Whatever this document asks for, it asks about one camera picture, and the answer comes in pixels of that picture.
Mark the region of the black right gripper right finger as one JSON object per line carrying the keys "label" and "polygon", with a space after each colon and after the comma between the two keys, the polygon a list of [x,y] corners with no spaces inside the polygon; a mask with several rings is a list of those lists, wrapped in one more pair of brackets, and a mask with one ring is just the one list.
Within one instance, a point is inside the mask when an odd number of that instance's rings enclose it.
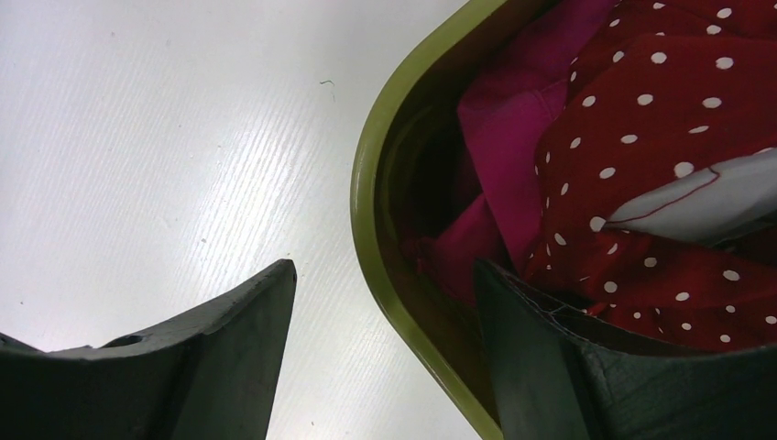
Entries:
{"label": "black right gripper right finger", "polygon": [[508,439],[773,439],[776,349],[706,354],[585,314],[478,261],[474,284]]}

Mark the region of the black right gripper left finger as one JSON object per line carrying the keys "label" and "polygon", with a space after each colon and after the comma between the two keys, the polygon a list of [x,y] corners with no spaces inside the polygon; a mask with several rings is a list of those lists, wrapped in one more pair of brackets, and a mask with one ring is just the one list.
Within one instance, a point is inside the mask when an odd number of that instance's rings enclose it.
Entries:
{"label": "black right gripper left finger", "polygon": [[4,439],[262,439],[297,272],[281,259],[231,291],[101,347],[1,338]]}

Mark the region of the magenta pleated skirt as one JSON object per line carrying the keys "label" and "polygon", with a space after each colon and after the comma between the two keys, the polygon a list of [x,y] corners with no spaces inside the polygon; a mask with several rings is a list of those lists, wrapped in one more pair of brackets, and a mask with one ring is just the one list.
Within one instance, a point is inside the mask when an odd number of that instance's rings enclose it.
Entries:
{"label": "magenta pleated skirt", "polygon": [[476,302],[473,266],[523,268],[540,231],[534,153],[561,113],[570,62],[614,3],[562,1],[494,52],[449,135],[426,147],[398,221],[402,250],[450,298]]}

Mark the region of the red polka dot skirt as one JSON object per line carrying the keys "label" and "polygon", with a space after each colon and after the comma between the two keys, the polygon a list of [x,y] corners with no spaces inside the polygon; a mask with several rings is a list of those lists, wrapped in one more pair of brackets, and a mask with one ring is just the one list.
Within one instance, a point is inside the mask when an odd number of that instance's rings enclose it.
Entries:
{"label": "red polka dot skirt", "polygon": [[623,1],[570,74],[522,278],[673,344],[773,344],[776,4]]}

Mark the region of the olive green laundry basket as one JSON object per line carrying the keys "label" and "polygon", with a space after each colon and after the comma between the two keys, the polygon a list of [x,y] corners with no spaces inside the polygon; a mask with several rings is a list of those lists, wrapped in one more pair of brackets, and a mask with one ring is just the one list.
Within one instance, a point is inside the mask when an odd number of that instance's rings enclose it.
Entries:
{"label": "olive green laundry basket", "polygon": [[391,218],[421,146],[454,127],[454,107],[479,59],[540,1],[469,1],[396,68],[368,114],[354,159],[350,216],[356,254],[380,311],[484,439],[502,431],[476,315],[420,277],[400,252]]}

